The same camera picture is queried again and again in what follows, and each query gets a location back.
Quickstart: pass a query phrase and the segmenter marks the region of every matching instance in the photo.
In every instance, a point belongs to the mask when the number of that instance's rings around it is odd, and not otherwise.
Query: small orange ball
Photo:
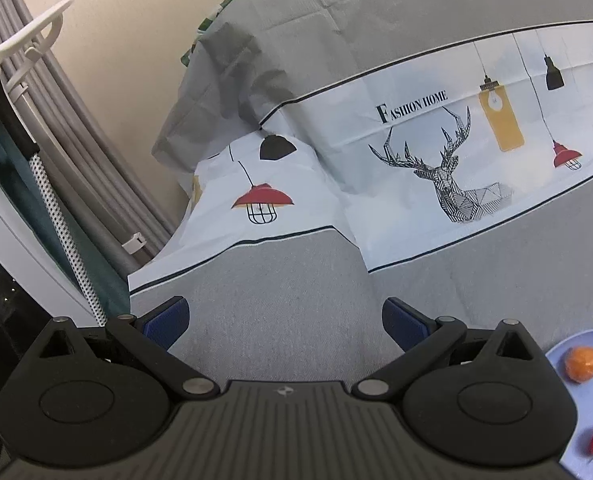
[[[565,357],[565,372],[573,381],[584,383],[593,378],[593,348],[576,346]]]

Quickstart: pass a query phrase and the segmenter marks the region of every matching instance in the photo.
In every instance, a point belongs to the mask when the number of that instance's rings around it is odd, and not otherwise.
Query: black stripe
[[[400,265],[400,264],[406,264],[406,263],[411,262],[413,260],[416,260],[418,258],[422,258],[424,256],[428,256],[429,254],[436,253],[437,251],[440,251],[442,249],[446,249],[448,247],[451,247],[451,246],[453,246],[455,244],[458,244],[459,242],[464,242],[465,240],[469,240],[470,238],[473,238],[473,237],[475,237],[477,235],[483,234],[484,232],[487,232],[490,229],[494,229],[495,227],[499,227],[499,226],[501,226],[503,224],[506,224],[507,222],[510,222],[510,221],[512,221],[512,220],[514,220],[516,218],[519,218],[520,216],[523,216],[526,213],[529,213],[530,211],[533,211],[536,208],[541,207],[542,205],[547,204],[548,202],[552,202],[552,200],[554,200],[555,198],[558,198],[558,197],[560,197],[562,195],[565,195],[566,193],[568,193],[568,192],[572,191],[573,189],[579,187],[581,184],[585,184],[586,182],[588,182],[589,180],[592,180],[592,179],[593,179],[593,174],[590,175],[585,180],[582,180],[580,182],[577,182],[576,184],[574,184],[574,186],[569,187],[568,189],[564,189],[562,192],[560,192],[560,193],[558,193],[556,195],[553,195],[550,198],[546,198],[543,202],[540,202],[540,203],[538,203],[538,204],[536,204],[536,205],[534,205],[534,206],[532,206],[532,207],[530,207],[530,208],[528,208],[526,210],[521,211],[520,213],[517,213],[515,216],[512,216],[510,218],[506,218],[505,220],[502,220],[501,222],[498,222],[497,224],[491,225],[490,227],[486,227],[485,229],[483,229],[481,231],[477,231],[476,233],[472,233],[471,235],[467,235],[466,237],[459,238],[459,240],[454,240],[454,241],[452,241],[452,242],[450,242],[448,244],[442,245],[441,247],[436,247],[434,249],[430,249],[429,251],[425,251],[424,253],[416,254],[416,256],[411,256],[411,257],[406,258],[404,260],[398,260],[397,262],[392,262],[391,264],[385,264],[385,265],[381,265],[381,266],[378,266],[378,267],[374,267],[373,269],[369,269],[368,270],[368,274],[370,274],[372,272],[376,272],[377,270],[387,269],[388,267],[393,267],[393,266]]]
[[[355,79],[359,79],[363,76],[373,74],[374,72],[378,72],[380,70],[390,68],[391,66],[398,65],[400,63],[404,63],[411,59],[416,59],[417,57],[427,56],[428,54],[434,54],[435,52],[440,52],[442,50],[448,50],[448,48],[452,48],[455,46],[461,46],[461,45],[467,44],[467,43],[474,43],[475,41],[487,40],[489,38],[497,38],[498,36],[507,36],[509,34],[514,34],[515,32],[522,32],[523,30],[536,30],[538,28],[561,27],[562,25],[579,25],[580,23],[593,23],[593,20],[580,20],[578,22],[550,23],[549,25],[539,25],[538,27],[532,26],[532,27],[515,28],[513,30],[504,30],[503,32],[495,32],[494,34],[488,34],[487,36],[478,36],[477,38],[470,38],[470,40],[458,41],[456,43],[450,43],[445,46],[439,46],[439,47],[433,48],[431,50],[425,50],[423,52],[420,52],[419,54],[414,54],[413,56],[403,57],[401,59],[391,61],[384,65],[379,65],[377,67],[371,68],[370,70],[366,70],[365,72],[360,72],[356,75],[350,76],[347,79],[342,79],[341,81],[333,83],[331,85],[324,86],[323,88],[314,90],[314,91],[310,92],[309,94],[304,94],[301,97],[283,101],[281,104],[274,107],[272,109],[272,111],[270,111],[264,118],[262,118],[262,120],[259,121],[259,127],[261,128],[263,126],[263,124],[265,124],[276,112],[278,112],[285,105],[292,105],[292,104],[300,103],[301,101],[304,101],[310,97],[321,94],[321,93],[331,90],[333,88],[337,88],[337,86],[344,85],[346,83],[354,81]]]
[[[340,232],[336,227],[334,227],[333,225],[326,225],[323,227],[317,227],[315,229],[310,229],[308,231],[300,231],[298,233],[288,233],[285,235],[279,235],[279,236],[272,236],[272,237],[267,237],[267,238],[259,238],[257,240],[240,240],[237,243],[231,245],[230,247],[228,247],[227,249],[224,249],[223,251],[221,251],[220,253],[215,254],[214,256],[210,256],[209,258],[203,260],[202,262],[199,262],[198,264],[194,264],[193,266],[190,267],[185,267],[184,269],[181,270],[177,270],[176,272],[173,272],[172,274],[167,274],[166,276],[162,276],[161,278],[157,278],[156,280],[152,280],[151,282],[148,283],[144,283],[144,285],[138,286],[137,288],[135,288],[135,290],[131,290],[130,291],[130,296],[132,296],[133,294],[137,294],[138,292],[143,292],[146,288],[150,288],[151,286],[155,286],[155,285],[161,285],[161,283],[164,282],[168,282],[170,280],[173,280],[174,278],[178,278],[179,276],[185,274],[186,272],[190,272],[190,270],[194,270],[197,267],[200,267],[201,265],[207,264],[208,262],[214,260],[217,256],[221,256],[221,254],[225,253],[225,251],[229,251],[230,249],[234,248],[234,247],[238,247],[241,245],[248,245],[248,246],[253,246],[253,245],[257,245],[263,242],[273,242],[276,240],[287,240],[288,238],[296,238],[299,236],[303,236],[303,235],[310,235],[313,233],[318,233],[319,231],[327,231],[327,230],[333,230],[336,231],[338,234],[340,234],[343,238],[345,238],[349,243],[351,243],[352,245],[354,245],[355,247],[357,247],[357,245],[352,242],[351,240],[349,240],[342,232]]]

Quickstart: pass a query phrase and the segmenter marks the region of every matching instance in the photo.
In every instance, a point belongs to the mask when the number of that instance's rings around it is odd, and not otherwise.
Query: green curtain
[[[0,121],[0,186],[14,204],[21,217],[32,228],[36,237],[55,262],[78,287],[65,251],[41,198],[30,165],[21,155]],[[94,246],[74,217],[59,200],[65,220],[70,227],[81,258],[105,313],[118,316],[130,311],[128,284]]]

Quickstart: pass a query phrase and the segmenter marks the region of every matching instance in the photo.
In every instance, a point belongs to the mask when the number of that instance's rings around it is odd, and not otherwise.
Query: plate
[[[593,458],[588,446],[593,435],[593,379],[578,384],[571,381],[565,373],[565,355],[575,346],[593,347],[593,330],[579,332],[550,349],[545,356],[550,360],[573,396],[579,413],[577,427],[568,444],[561,464],[581,480],[593,480]]]

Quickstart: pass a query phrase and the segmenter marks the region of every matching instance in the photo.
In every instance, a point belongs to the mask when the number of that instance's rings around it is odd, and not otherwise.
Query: beige wall
[[[36,16],[58,0],[25,0]],[[54,54],[100,126],[175,219],[187,202],[150,149],[198,24],[222,0],[77,0]]]

